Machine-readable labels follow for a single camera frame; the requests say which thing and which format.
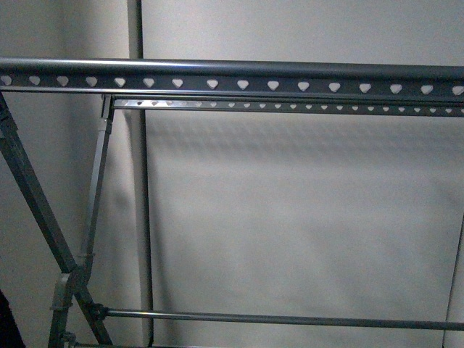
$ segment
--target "horizontal bar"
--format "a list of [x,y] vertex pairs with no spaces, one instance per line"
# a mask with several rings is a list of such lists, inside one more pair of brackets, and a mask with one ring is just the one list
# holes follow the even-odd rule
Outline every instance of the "horizontal bar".
[[0,58],[0,91],[464,109],[464,67]]
[[462,80],[464,67],[425,65],[362,65],[308,62],[243,62],[166,59],[40,59],[0,58],[0,71],[55,74],[147,74],[281,76]]
[[[86,347],[86,348],[145,348],[140,346],[114,346],[107,344],[89,344],[89,343],[76,343],[74,347]],[[198,346],[165,346],[165,345],[156,345],[150,346],[151,348],[212,348],[212,347],[198,347]]]
[[184,96],[166,98],[163,95],[115,96],[115,109],[189,110],[229,112],[279,112],[339,115],[396,115],[426,117],[464,117],[464,105],[404,101],[330,100],[330,99],[269,99],[269,98],[198,98]]
[[416,320],[381,320],[353,318],[312,318],[279,315],[245,315],[198,312],[163,312],[142,310],[105,309],[102,313],[107,317],[151,318],[168,320],[199,320],[226,323],[260,323],[311,326],[351,326],[362,328],[414,328],[423,330],[464,331],[464,323]]

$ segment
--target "vertical post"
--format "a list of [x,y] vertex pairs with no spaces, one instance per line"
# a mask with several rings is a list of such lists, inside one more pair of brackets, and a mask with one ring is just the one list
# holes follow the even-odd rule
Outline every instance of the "vertical post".
[[105,95],[101,111],[99,125],[99,137],[96,143],[94,168],[88,195],[88,208],[86,227],[83,234],[82,244],[80,245],[79,264],[83,267],[84,281],[88,283],[92,264],[94,262],[94,239],[96,230],[96,219],[99,213],[100,197],[102,194],[104,167],[107,160],[109,135],[111,134],[114,110],[112,107],[112,96]]

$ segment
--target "drying rack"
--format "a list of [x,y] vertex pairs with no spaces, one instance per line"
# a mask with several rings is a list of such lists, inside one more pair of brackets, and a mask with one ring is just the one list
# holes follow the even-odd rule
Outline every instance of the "drying rack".
[[[17,135],[2,91],[102,94],[86,230],[75,259]],[[119,310],[87,285],[116,109],[464,117],[464,67],[129,59],[0,58],[0,150],[61,270],[49,348],[115,347],[106,317],[464,331],[464,323]],[[75,297],[99,345],[66,329]]]

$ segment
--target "perforated metal bar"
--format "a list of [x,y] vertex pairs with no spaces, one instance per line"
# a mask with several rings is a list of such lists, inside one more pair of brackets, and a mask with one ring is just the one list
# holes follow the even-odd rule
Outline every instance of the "perforated metal bar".
[[464,67],[3,58],[0,89],[207,99],[222,110],[245,112],[464,116]]

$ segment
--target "white wall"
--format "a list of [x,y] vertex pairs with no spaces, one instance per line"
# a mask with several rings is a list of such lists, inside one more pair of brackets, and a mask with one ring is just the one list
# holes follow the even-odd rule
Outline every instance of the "white wall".
[[[143,15],[146,58],[464,63],[459,1],[144,1]],[[461,120],[150,115],[158,307],[445,319],[464,207]],[[442,345],[440,331],[372,328],[158,323],[155,333],[215,347]]]
[[[129,57],[127,1],[2,1],[0,56]],[[5,94],[38,178],[76,254],[85,218],[100,116],[99,96]],[[126,119],[115,116],[95,264],[96,302],[140,308],[133,154]],[[4,160],[0,160],[0,286],[28,347],[45,347],[59,269]],[[106,320],[117,344],[142,344],[140,320]],[[94,341],[78,306],[68,330]]]

